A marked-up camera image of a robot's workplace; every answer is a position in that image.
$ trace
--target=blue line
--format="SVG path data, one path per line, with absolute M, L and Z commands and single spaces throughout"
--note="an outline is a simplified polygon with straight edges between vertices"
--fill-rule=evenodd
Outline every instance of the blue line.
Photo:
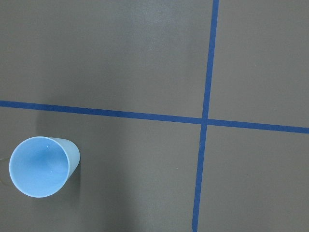
M 191 124 L 201 124 L 202 119 L 196 117 L 182 117 L 182 116 L 170 116 L 170 115 L 157 115 L 157 114 L 146 114 L 146 113 L 134 113 L 126 111 L 116 110 L 101 110 L 92 108 L 81 108 L 72 106 L 61 106 L 61 105 L 47 105 L 37 103 L 27 103 L 18 101 L 0 101 L 0 107 L 29 109 L 29 110 L 44 110 L 44 111 L 55 111 L 65 112 L 83 115 L 100 115 L 110 117 L 124 117 L 124 118 L 136 118 L 136 119 L 147 119 L 155 121 L 166 121 L 166 122 L 181 122 Z
M 201 132 L 199 137 L 199 150 L 197 158 L 197 178 L 195 184 L 195 195 L 193 204 L 192 232 L 197 232 L 197 226 L 198 226 L 199 204 L 201 198 L 204 155 L 205 155 L 206 137 L 207 137 L 207 121 L 208 121 L 208 112 L 211 97 L 211 79 L 212 79 L 214 50 L 216 43 L 218 8 L 219 8 L 219 0 L 213 0 L 212 15 L 211 15 L 211 32 L 209 39 L 208 59 L 206 68 L 206 83 L 205 83 L 204 102 L 203 102 L 203 114 L 202 114 Z
M 291 126 L 282 126 L 282 125 L 273 125 L 273 124 L 237 122 L 237 121 L 226 121 L 226 120 L 217 120 L 217 119 L 208 119 L 207 124 L 212 125 L 212 126 L 221 126 L 221 127 L 237 127 L 237 128 L 267 130 L 267 131 L 272 130 L 272 131 L 309 134 L 309 128 L 306 128 L 306 127 L 291 127 Z

